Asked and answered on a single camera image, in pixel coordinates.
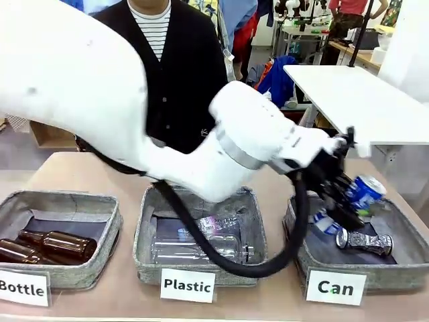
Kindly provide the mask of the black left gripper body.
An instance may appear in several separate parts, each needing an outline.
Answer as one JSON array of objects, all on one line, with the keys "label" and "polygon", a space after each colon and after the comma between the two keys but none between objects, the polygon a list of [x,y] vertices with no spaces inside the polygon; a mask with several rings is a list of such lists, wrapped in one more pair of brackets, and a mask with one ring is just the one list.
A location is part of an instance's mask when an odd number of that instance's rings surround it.
[{"label": "black left gripper body", "polygon": [[326,180],[328,176],[344,174],[345,155],[343,149],[335,150],[329,154],[321,150],[306,168],[306,187],[314,191],[320,198],[326,194]]}]

